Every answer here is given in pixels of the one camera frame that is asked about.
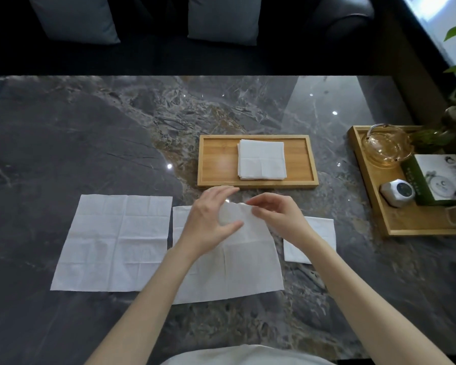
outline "white cloth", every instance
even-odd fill
[[[162,365],[332,365],[321,357],[258,344],[197,350],[171,357]]]
[[[222,225],[242,220],[244,226],[189,270],[174,304],[224,300],[284,289],[279,256],[266,223],[251,213],[252,206],[225,202]],[[182,233],[190,206],[173,208],[173,244]]]
[[[285,179],[284,142],[240,140],[238,176],[241,179]]]
[[[81,195],[51,290],[141,290],[167,252],[172,197]]]
[[[305,216],[309,225],[336,251],[336,231],[334,230],[334,220],[322,217]],[[289,262],[300,262],[312,264],[307,256],[292,243],[284,239],[284,260]]]

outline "person's left arm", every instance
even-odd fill
[[[189,268],[243,225],[242,221],[225,226],[218,223],[221,205],[238,190],[231,186],[213,187],[194,202],[179,241],[167,251],[156,273],[86,365],[144,365],[147,362]]]

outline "wooden tray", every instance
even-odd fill
[[[381,169],[371,164],[362,151],[362,138],[368,132],[369,125],[354,125],[348,131],[350,143],[358,159],[365,187],[370,198],[373,213],[379,229],[385,235],[452,235],[456,227],[448,222],[443,206],[418,206],[415,202],[401,209],[390,206],[381,196],[381,184],[405,179],[400,166],[393,169]],[[418,125],[401,126],[406,132],[419,130]]]
[[[287,178],[284,180],[238,177],[238,149],[241,139],[284,142]],[[198,187],[233,185],[240,188],[314,188],[316,165],[309,136],[300,135],[219,135],[199,139]]]

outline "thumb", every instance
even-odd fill
[[[270,223],[272,221],[275,221],[276,218],[279,217],[279,213],[276,213],[274,211],[268,211],[262,207],[254,206],[252,208],[252,214],[254,214],[256,217],[259,217],[260,219],[266,221],[267,223]]]
[[[243,221],[234,221],[230,224],[220,227],[219,230],[222,238],[227,239],[229,236],[231,236],[233,233],[235,233],[237,230],[243,227],[243,224]]]

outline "black leather sofa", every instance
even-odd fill
[[[187,38],[188,0],[108,0],[122,41],[50,41],[28,0],[0,0],[0,75],[354,74],[369,0],[262,0],[256,47]]]

